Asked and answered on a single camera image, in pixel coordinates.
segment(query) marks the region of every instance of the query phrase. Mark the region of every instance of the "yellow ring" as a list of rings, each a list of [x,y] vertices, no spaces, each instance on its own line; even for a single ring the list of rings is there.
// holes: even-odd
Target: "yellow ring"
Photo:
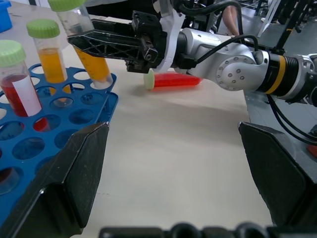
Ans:
[[[273,93],[279,87],[285,74],[285,68],[286,68],[285,58],[283,56],[279,56],[279,70],[278,70],[276,80],[273,83],[272,87],[265,92],[266,94]]]

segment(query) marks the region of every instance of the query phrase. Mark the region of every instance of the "green cap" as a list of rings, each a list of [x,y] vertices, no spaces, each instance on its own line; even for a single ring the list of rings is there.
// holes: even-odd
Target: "green cap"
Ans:
[[[25,60],[25,52],[17,41],[0,41],[0,67],[9,67]]]
[[[69,11],[85,3],[86,0],[49,0],[52,11]]]
[[[26,24],[29,36],[37,39],[54,38],[59,35],[58,24],[50,19],[36,19]]]
[[[154,89],[155,76],[153,70],[149,70],[149,73],[143,75],[144,86],[147,90]]]

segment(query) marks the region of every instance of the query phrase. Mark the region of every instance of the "white cloth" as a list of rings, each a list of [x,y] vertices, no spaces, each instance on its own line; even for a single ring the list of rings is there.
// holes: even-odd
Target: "white cloth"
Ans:
[[[117,3],[126,0],[86,0],[85,6],[98,6],[101,4]]]

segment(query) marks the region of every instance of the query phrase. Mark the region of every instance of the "robotic arm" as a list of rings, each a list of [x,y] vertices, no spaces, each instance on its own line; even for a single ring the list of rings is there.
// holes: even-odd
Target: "robotic arm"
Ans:
[[[251,51],[231,43],[203,61],[200,58],[221,44],[211,33],[181,29],[185,15],[170,0],[160,0],[162,19],[133,12],[132,23],[93,20],[95,30],[68,37],[70,44],[96,57],[126,61],[127,71],[148,73],[170,67],[180,73],[205,78],[229,91],[259,91],[288,103],[317,107],[317,54],[286,57]]]

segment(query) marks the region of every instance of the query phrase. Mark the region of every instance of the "yellow liquid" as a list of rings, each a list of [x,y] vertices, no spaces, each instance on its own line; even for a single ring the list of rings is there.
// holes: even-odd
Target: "yellow liquid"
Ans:
[[[64,65],[59,57],[58,48],[47,48],[39,50],[39,57],[42,64],[42,68],[45,74],[46,81],[49,83],[62,83],[67,79],[67,73],[64,69]],[[53,95],[55,89],[50,88],[50,92]],[[63,88],[65,93],[71,93],[70,86]]]
[[[89,77],[93,81],[99,83],[106,83],[107,78],[111,78],[111,74],[104,58],[94,57],[85,52],[80,51],[77,48],[74,48],[81,63],[84,65]]]

